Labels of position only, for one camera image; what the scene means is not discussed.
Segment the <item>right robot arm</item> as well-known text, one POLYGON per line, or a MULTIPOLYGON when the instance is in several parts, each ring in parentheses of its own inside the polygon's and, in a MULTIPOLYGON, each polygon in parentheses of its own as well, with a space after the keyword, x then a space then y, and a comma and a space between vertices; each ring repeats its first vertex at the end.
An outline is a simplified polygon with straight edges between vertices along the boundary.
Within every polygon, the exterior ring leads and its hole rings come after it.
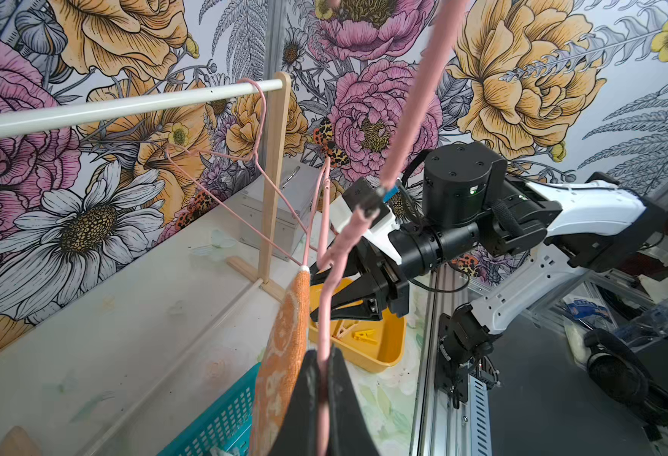
POLYGON ((490 294, 440 317, 435 384, 456 404, 467 399, 468 374, 523 310, 558 285, 619 266, 668 219, 664 207, 602 173, 584 184, 509 175, 505 159, 479 142, 423 150, 405 174, 416 169, 423 172, 422 201, 404 205, 404 224, 367 180, 358 180, 331 207, 337 228, 358 204, 379 213, 374 233, 348 255, 344 273, 351 283, 334 294, 331 317, 404 317, 417 278, 474 247, 495 257, 528 254, 490 294))

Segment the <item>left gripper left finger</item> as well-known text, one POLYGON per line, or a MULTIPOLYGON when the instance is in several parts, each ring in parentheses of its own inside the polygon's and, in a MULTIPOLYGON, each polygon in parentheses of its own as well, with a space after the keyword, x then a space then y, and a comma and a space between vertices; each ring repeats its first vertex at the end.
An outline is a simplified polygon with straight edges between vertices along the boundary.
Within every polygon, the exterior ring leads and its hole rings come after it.
POLYGON ((320 369, 317 352, 305 354, 282 427, 269 456, 317 454, 320 369))

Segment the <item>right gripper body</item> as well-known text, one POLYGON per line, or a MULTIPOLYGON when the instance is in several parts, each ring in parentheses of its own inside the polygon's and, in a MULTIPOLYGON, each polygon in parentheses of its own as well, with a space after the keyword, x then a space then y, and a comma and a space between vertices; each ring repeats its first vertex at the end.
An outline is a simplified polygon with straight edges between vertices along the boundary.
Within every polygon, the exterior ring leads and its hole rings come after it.
POLYGON ((400 255, 398 260, 363 239, 356 247, 362 259, 356 280, 356 317, 381 318, 386 311, 405 317, 411 282, 471 250, 478 237, 476 223, 457 228, 428 226, 418 232, 400 228, 387 235, 400 255))

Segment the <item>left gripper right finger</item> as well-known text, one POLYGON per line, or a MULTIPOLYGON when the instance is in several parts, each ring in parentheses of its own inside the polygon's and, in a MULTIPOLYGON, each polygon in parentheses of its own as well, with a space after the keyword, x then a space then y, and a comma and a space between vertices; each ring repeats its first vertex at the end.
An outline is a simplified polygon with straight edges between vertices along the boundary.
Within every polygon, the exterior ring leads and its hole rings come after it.
POLYGON ((378 456, 368 431, 343 353, 334 348, 329 357, 329 454, 378 456))

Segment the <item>orange bunny towel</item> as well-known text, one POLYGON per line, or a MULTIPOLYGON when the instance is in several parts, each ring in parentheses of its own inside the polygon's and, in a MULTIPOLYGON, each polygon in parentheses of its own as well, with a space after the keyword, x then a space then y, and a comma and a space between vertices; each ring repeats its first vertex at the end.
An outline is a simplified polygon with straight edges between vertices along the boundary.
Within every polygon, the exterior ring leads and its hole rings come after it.
POLYGON ((255 384, 251 455, 267 455, 284 423, 308 340, 310 271, 303 266, 284 292, 255 384))

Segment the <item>yellow clothespin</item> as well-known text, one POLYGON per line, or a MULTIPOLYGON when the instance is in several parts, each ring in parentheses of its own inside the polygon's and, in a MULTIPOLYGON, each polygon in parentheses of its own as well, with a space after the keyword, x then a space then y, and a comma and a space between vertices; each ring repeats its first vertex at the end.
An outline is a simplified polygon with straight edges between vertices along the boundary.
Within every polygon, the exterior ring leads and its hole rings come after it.
POLYGON ((377 338, 377 332, 374 329, 356 331, 353 334, 353 339, 360 343, 375 344, 379 343, 379 338, 377 338))

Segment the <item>pink hanger with orange towel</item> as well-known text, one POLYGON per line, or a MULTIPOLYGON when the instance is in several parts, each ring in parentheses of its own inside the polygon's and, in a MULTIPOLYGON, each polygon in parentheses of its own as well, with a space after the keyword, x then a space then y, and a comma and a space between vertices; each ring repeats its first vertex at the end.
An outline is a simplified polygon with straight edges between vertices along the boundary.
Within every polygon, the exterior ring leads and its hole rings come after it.
POLYGON ((320 235, 317 266, 329 275, 324 281, 318 307, 317 362, 320 372, 320 387, 317 405, 316 454, 328 451, 330 436, 330 405, 328 387, 328 364, 331 357, 330 342, 331 304, 333 294, 341 283, 347 257, 353 247, 370 228, 379 214, 379 204, 394 187, 406 158, 419 136, 419 128, 425 118, 430 102, 435 97, 441 74, 446 67, 455 38, 466 17, 467 1, 443 1, 435 20, 434 30, 425 49, 415 83, 404 106, 400 124, 392 140, 391 151, 379 174, 379 187, 371 196, 366 196, 352 211, 343 231, 337 235, 333 246, 326 248, 329 224, 329 186, 324 186, 324 212, 320 235))

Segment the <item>pink hanger with blue towel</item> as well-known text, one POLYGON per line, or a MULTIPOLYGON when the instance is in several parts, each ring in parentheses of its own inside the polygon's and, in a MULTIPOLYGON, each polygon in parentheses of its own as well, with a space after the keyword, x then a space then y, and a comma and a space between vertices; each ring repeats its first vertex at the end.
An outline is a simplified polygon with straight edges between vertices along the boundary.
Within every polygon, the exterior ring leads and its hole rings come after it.
POLYGON ((163 239, 169 238, 200 216, 245 188, 260 176, 260 170, 243 157, 252 154, 263 114, 261 95, 251 94, 212 104, 216 127, 212 127, 213 154, 200 159, 203 171, 193 186, 193 197, 174 215, 163 239))

